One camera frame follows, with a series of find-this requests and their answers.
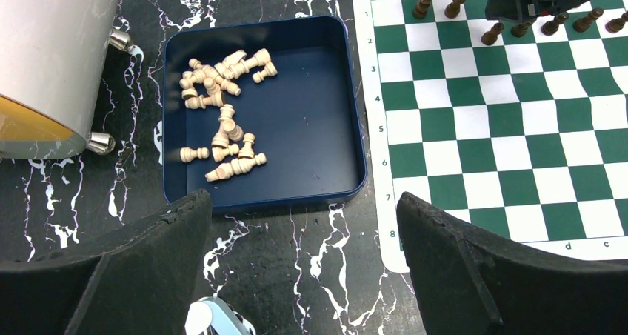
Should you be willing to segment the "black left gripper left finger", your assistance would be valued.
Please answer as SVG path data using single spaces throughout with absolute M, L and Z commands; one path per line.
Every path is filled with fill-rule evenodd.
M 3 334 L 182 334 L 212 220 L 197 190 L 29 262 L 1 264 Z

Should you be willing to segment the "dark brown rook piece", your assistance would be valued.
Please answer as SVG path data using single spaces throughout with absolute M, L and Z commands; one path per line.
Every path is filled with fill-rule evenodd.
M 412 10 L 413 17 L 418 20 L 424 19 L 428 14 L 431 3 L 432 0 L 418 0 Z

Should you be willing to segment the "dark brown bishop piece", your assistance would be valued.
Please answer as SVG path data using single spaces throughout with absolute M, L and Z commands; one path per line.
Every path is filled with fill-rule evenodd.
M 460 11 L 461 11 L 461 6 L 462 4 L 465 3 L 466 0 L 452 0 L 446 7 L 445 11 L 444 11 L 444 15 L 448 18 L 448 19 L 454 19 L 456 18 Z

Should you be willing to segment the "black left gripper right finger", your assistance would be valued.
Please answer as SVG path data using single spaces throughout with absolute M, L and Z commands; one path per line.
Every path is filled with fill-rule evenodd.
M 399 238 L 428 334 L 625 334 L 627 264 L 531 248 L 405 192 Z

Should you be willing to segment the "dark brown pawn piece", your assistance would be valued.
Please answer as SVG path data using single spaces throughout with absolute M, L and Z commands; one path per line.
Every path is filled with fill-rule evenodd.
M 487 32 L 485 32 L 481 37 L 481 43 L 490 46 L 497 42 L 499 36 L 504 31 L 504 24 L 501 22 L 495 23 Z
M 608 21 L 605 25 L 607 32 L 618 33 L 623 30 L 628 21 L 628 12 L 622 13 L 618 18 Z
M 521 38 L 527 34 L 528 30 L 531 28 L 532 25 L 533 25 L 533 21 L 526 21 L 520 24 L 516 24 L 515 26 L 511 28 L 510 32 L 512 36 L 516 38 Z
M 584 17 L 576 20 L 572 28 L 574 31 L 578 33 L 586 32 L 592 24 L 597 21 L 604 14 L 604 9 L 601 7 L 594 7 L 591 11 L 588 12 Z
M 545 36 L 552 36 L 556 34 L 561 27 L 569 18 L 569 13 L 562 12 L 558 15 L 554 16 L 552 20 L 545 22 L 541 27 L 541 32 Z

